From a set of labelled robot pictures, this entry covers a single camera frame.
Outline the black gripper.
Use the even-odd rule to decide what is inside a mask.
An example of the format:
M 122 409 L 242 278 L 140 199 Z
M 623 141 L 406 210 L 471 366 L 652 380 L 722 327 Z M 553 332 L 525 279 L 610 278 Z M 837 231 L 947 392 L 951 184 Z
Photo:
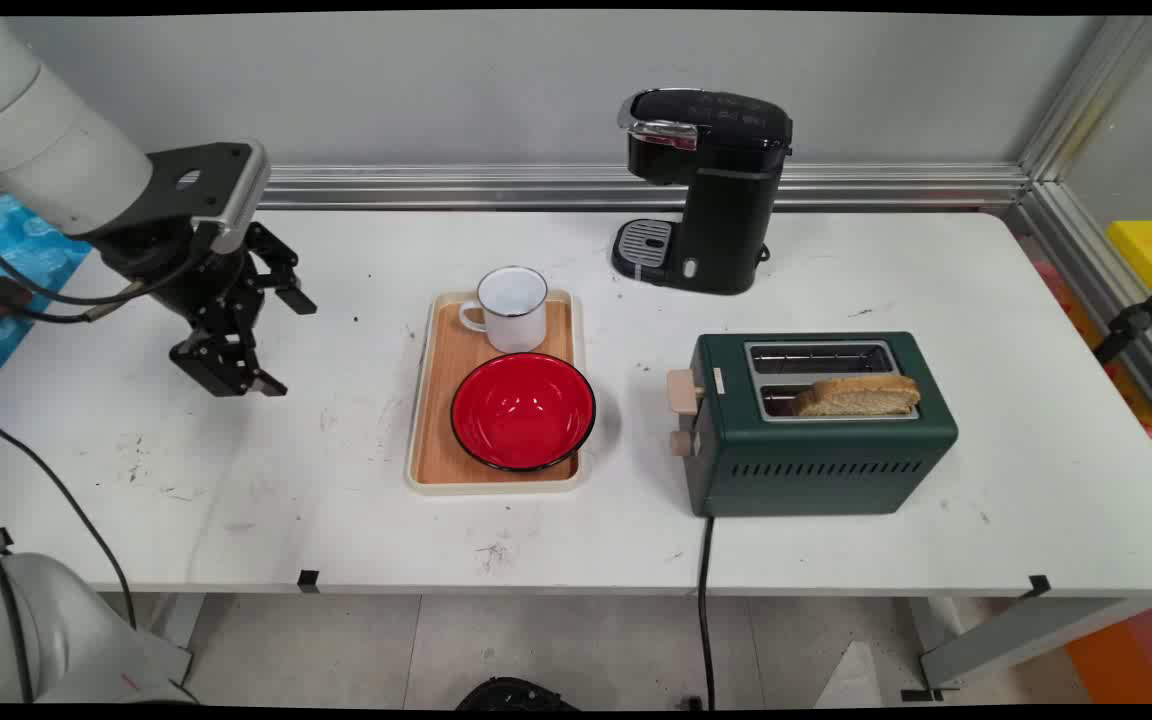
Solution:
M 317 305 L 294 272 L 300 256 L 264 223 L 244 223 L 242 234 L 187 218 L 129 225 L 100 234 L 100 259 L 129 283 L 100 313 L 152 300 L 182 316 L 194 329 L 172 347 L 169 359 L 210 395 L 287 395 L 256 355 L 264 291 L 274 291 L 296 314 L 316 314 Z

